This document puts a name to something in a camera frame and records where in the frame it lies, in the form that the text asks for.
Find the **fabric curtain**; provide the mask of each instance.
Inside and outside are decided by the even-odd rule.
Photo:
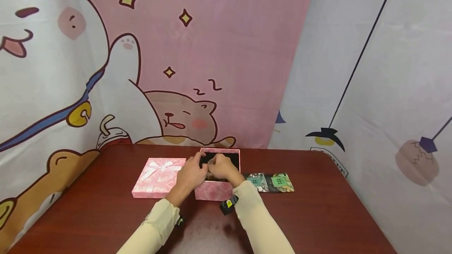
[[[0,0],[0,253],[113,144],[266,148],[309,1]]]
[[[269,145],[329,154],[400,254],[452,249],[451,20],[451,0],[312,0]]]

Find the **wooden table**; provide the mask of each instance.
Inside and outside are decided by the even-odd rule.
[[[199,147],[115,145],[104,151],[11,249],[17,253],[116,253],[157,200],[131,190],[149,157],[189,157]],[[395,253],[329,156],[318,151],[241,150],[242,172],[288,172],[290,194],[262,194],[296,253]],[[159,253],[253,253],[237,216],[218,202],[181,206]]]

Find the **white backdrop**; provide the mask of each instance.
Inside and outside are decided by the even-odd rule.
[[[330,152],[398,253],[451,253],[452,0],[387,0],[333,119],[383,2],[311,1],[269,148]],[[306,136],[331,122],[345,151]]]

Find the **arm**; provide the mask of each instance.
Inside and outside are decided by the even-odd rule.
[[[295,253],[252,182],[245,180],[234,189],[234,194],[239,198],[235,212],[255,253]]]
[[[210,172],[219,179],[227,179],[234,188],[234,194],[239,198],[235,212],[248,235],[254,253],[295,254],[289,241],[268,213],[252,182],[245,180],[231,159],[223,154],[217,154],[214,162],[214,165],[209,166]]]
[[[185,162],[177,173],[176,185],[158,201],[144,222],[119,249],[118,254],[152,254],[157,252],[166,242],[179,218],[179,206],[197,186],[200,186],[207,175],[207,164],[199,168],[198,152]]]
[[[158,201],[144,222],[119,249],[118,254],[155,253],[168,239],[179,217],[179,208],[168,200]]]

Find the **cat's tongue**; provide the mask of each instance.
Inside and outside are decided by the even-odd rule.
[[[3,49],[18,57],[25,57],[27,53],[24,45],[21,42],[9,39],[5,40],[5,43],[3,44]]]
[[[181,123],[173,123],[172,125],[177,127],[178,129],[184,129],[185,128],[185,126],[183,124],[181,124]]]

